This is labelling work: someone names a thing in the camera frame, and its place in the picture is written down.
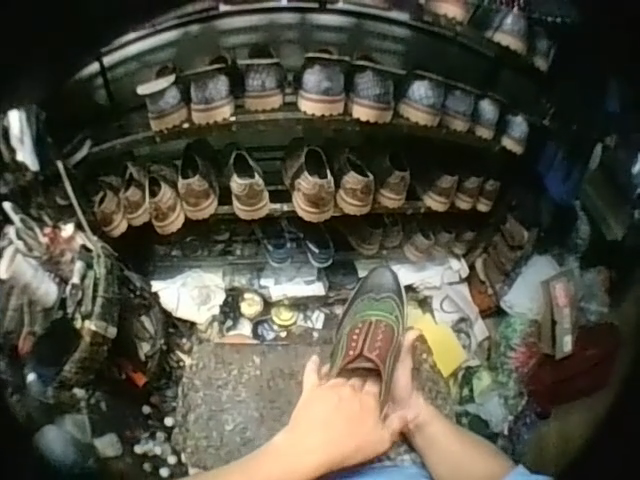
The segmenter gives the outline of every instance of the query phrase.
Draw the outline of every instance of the colorful wingtip shoe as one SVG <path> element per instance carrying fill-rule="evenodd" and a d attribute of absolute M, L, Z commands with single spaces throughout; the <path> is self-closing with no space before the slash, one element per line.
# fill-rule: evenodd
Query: colorful wingtip shoe
<path fill-rule="evenodd" d="M 329 375 L 380 380 L 384 409 L 406 330 L 407 298 L 396 273 L 387 266 L 371 270 L 347 302 L 334 339 Z"/>
<path fill-rule="evenodd" d="M 149 124 L 154 132 L 178 127 L 189 118 L 189 109 L 176 78 L 176 67 L 164 65 L 156 70 L 153 80 L 136 87 L 136 93 L 145 99 Z"/>
<path fill-rule="evenodd" d="M 316 117 L 342 115 L 345 106 L 344 77 L 348 58 L 330 48 L 305 55 L 298 91 L 298 108 Z"/>

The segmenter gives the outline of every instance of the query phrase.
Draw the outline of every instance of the yellow paper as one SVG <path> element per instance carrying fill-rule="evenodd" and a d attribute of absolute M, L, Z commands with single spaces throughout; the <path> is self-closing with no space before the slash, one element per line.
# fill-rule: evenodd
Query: yellow paper
<path fill-rule="evenodd" d="M 412 303 L 407 309 L 407 320 L 409 326 L 419 329 L 429 342 L 436 366 L 445 378 L 462 365 L 467 354 L 451 328 L 438 325 L 431 314 Z"/>

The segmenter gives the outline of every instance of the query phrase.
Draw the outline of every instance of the sneaker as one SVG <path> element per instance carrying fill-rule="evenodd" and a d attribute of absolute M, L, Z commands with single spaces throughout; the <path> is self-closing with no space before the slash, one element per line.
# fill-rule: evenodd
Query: sneaker
<path fill-rule="evenodd" d="M 185 214 L 177 190 L 178 175 L 165 165 L 151 165 L 147 178 L 147 195 L 151 223 L 160 235 L 177 232 L 184 224 Z"/>
<path fill-rule="evenodd" d="M 191 120 L 196 125 L 220 123 L 233 116 L 231 81 L 237 65 L 226 55 L 214 57 L 206 67 L 191 72 Z"/>
<path fill-rule="evenodd" d="M 527 53 L 527 18 L 518 7 L 498 10 L 485 34 L 489 39 L 520 55 Z"/>
<path fill-rule="evenodd" d="M 250 111 L 276 110 L 284 104 L 285 74 L 280 60 L 266 45 L 254 45 L 249 59 L 242 62 L 244 106 Z"/>
<path fill-rule="evenodd" d="M 187 218 L 204 220 L 218 208 L 218 183 L 212 164 L 215 150 L 205 139 L 190 142 L 184 148 L 178 171 L 178 192 Z"/>
<path fill-rule="evenodd" d="M 480 99 L 473 112 L 473 133 L 485 140 L 491 140 L 496 134 L 499 119 L 498 102 L 489 97 Z"/>
<path fill-rule="evenodd" d="M 305 56 L 298 91 L 301 112 L 317 117 L 342 115 L 346 60 L 331 49 L 321 49 Z"/>
<path fill-rule="evenodd" d="M 435 127 L 440 123 L 444 102 L 444 85 L 435 78 L 415 72 L 409 79 L 404 97 L 398 103 L 398 113 L 407 120 Z"/>
<path fill-rule="evenodd" d="M 119 179 L 103 177 L 98 180 L 101 189 L 94 198 L 93 212 L 102 231 L 111 238 L 122 235 L 129 224 L 120 199 Z"/>
<path fill-rule="evenodd" d="M 229 145 L 227 171 L 231 200 L 236 215 L 243 220 L 257 220 L 269 213 L 271 201 L 262 170 L 246 150 Z"/>
<path fill-rule="evenodd" d="M 529 124 L 522 114 L 507 115 L 505 131 L 500 138 L 500 144 L 515 153 L 522 155 L 527 146 L 529 137 Z"/>
<path fill-rule="evenodd" d="M 145 99 L 149 124 L 154 132 L 170 130 L 189 119 L 189 109 L 176 78 L 176 67 L 164 65 L 156 70 L 154 80 L 136 87 L 136 93 Z"/>
<path fill-rule="evenodd" d="M 338 192 L 336 203 L 347 215 L 364 215 L 373 206 L 373 175 L 355 154 L 344 149 L 336 156 L 334 171 Z"/>
<path fill-rule="evenodd" d="M 372 57 L 362 55 L 353 62 L 349 113 L 356 120 L 389 123 L 394 109 L 394 74 L 400 70 L 383 67 Z"/>
<path fill-rule="evenodd" d="M 287 147 L 282 176 L 296 213 L 307 222 L 324 222 L 333 215 L 335 186 L 324 152 L 294 139 Z"/>
<path fill-rule="evenodd" d="M 380 406 L 387 405 L 406 330 L 407 299 L 395 272 L 376 267 L 358 284 L 338 321 L 330 377 L 380 379 Z"/>
<path fill-rule="evenodd" d="M 131 162 L 126 163 L 120 199 L 129 225 L 138 227 L 151 220 L 147 197 L 147 172 L 143 168 Z"/>

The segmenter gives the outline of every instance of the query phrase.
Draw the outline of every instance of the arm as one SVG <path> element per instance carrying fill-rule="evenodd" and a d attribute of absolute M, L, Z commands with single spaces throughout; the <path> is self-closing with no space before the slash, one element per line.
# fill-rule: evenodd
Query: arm
<path fill-rule="evenodd" d="M 421 400 L 407 436 L 435 480 L 503 480 L 515 464 L 485 439 Z"/>

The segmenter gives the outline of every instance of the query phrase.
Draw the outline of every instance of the gray shoe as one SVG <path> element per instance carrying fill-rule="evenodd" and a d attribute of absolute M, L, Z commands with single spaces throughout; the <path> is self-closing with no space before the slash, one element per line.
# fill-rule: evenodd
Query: gray shoe
<path fill-rule="evenodd" d="M 300 111 L 318 117 L 344 112 L 346 60 L 328 48 L 305 56 L 298 92 Z"/>
<path fill-rule="evenodd" d="M 176 78 L 176 67 L 168 64 L 156 70 L 153 80 L 136 87 L 136 93 L 145 99 L 149 124 L 154 132 L 178 127 L 189 118 L 189 109 Z"/>

